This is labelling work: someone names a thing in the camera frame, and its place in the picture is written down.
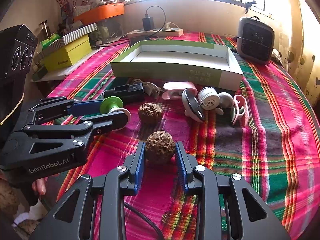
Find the left hand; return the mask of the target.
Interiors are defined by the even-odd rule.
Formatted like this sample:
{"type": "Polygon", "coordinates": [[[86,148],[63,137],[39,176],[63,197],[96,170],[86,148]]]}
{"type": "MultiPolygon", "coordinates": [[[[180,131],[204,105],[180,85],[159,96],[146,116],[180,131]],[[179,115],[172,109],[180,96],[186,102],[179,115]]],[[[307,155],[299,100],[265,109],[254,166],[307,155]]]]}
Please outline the left hand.
{"type": "Polygon", "coordinates": [[[38,179],[34,181],[31,185],[33,191],[37,193],[39,196],[44,196],[46,194],[47,179],[48,179],[47,177],[38,179]]]}

